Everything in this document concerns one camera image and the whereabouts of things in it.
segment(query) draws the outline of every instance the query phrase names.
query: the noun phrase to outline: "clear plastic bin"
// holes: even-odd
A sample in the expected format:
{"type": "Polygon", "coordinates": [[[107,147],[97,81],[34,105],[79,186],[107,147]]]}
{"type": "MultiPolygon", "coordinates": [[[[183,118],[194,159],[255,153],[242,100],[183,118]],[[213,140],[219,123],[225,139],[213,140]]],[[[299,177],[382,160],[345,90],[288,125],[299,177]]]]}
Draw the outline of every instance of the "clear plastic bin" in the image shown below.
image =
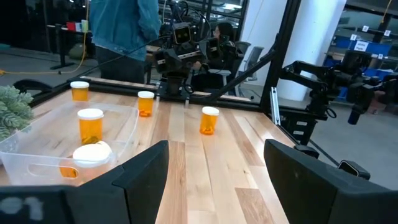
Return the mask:
{"type": "Polygon", "coordinates": [[[130,106],[94,102],[70,102],[43,115],[22,131],[0,142],[0,155],[12,185],[80,185],[118,164],[119,156],[132,146],[139,111],[130,106]],[[103,110],[103,141],[112,154],[106,164],[82,168],[72,158],[81,146],[77,112],[103,110]],[[76,178],[64,177],[61,169],[74,169],[76,178]]]}

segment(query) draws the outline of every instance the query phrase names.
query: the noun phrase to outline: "yellow cable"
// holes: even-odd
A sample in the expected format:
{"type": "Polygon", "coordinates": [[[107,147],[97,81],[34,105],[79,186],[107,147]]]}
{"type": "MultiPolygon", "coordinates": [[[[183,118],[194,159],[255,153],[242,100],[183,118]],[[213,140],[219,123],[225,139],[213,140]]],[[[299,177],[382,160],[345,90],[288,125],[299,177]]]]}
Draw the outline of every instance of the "yellow cable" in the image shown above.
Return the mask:
{"type": "Polygon", "coordinates": [[[381,19],[381,23],[384,23],[384,18],[386,17],[387,11],[388,11],[388,9],[390,8],[391,2],[392,2],[392,0],[390,0],[390,1],[388,2],[388,5],[387,5],[387,7],[386,7],[386,10],[384,11],[383,18],[381,19]]]}
{"type": "MultiPolygon", "coordinates": [[[[87,21],[88,21],[89,6],[90,6],[90,4],[88,3],[88,0],[86,0],[86,20],[87,21]]],[[[66,72],[61,72],[61,73],[66,73],[66,74],[73,73],[73,72],[77,71],[83,64],[83,62],[85,60],[85,56],[86,56],[86,35],[87,35],[87,32],[85,32],[83,35],[83,55],[81,57],[79,66],[77,66],[77,68],[72,71],[66,71],[66,72]]],[[[0,70],[0,75],[3,75],[3,74],[23,74],[23,75],[27,75],[27,74],[58,74],[58,72],[7,72],[4,70],[0,70]]]]}

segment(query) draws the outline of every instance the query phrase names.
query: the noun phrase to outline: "jeans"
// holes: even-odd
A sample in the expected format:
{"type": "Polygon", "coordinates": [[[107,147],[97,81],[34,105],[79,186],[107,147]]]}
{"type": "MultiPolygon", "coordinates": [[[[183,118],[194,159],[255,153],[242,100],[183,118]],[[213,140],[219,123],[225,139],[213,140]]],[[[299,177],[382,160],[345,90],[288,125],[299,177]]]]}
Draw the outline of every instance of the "jeans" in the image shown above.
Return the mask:
{"type": "MultiPolygon", "coordinates": [[[[116,52],[98,46],[96,46],[95,51],[98,64],[121,56],[116,52]]],[[[101,71],[101,78],[143,84],[145,76],[144,66],[145,62],[129,57],[122,57],[101,65],[99,70],[101,71]]]]}

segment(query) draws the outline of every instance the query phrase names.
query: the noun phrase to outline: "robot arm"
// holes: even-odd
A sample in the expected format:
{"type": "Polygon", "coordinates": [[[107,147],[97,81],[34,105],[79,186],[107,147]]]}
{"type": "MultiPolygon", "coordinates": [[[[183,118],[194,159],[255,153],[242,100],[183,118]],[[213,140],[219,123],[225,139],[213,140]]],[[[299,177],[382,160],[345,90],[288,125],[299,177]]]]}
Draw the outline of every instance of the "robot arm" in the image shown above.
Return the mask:
{"type": "Polygon", "coordinates": [[[378,78],[364,77],[362,74],[347,74],[341,72],[340,67],[319,67],[309,63],[296,61],[284,68],[281,79],[291,80],[311,88],[311,103],[306,110],[316,115],[325,115],[329,109],[329,102],[334,100],[341,88],[348,88],[347,101],[354,103],[349,124],[356,124],[361,114],[367,112],[374,98],[374,92],[383,90],[386,93],[394,92],[396,78],[380,81],[378,78]],[[301,76],[300,73],[309,72],[317,80],[301,76]]]}

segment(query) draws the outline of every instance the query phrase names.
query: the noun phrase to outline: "person's arm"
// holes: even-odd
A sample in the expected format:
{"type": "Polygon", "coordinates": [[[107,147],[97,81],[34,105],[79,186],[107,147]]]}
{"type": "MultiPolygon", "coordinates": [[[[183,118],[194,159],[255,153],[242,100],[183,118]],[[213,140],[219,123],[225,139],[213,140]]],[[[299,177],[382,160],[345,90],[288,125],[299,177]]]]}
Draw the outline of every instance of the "person's arm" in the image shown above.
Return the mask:
{"type": "Polygon", "coordinates": [[[157,0],[138,0],[138,25],[146,41],[159,38],[160,19],[159,3],[157,0]]]}

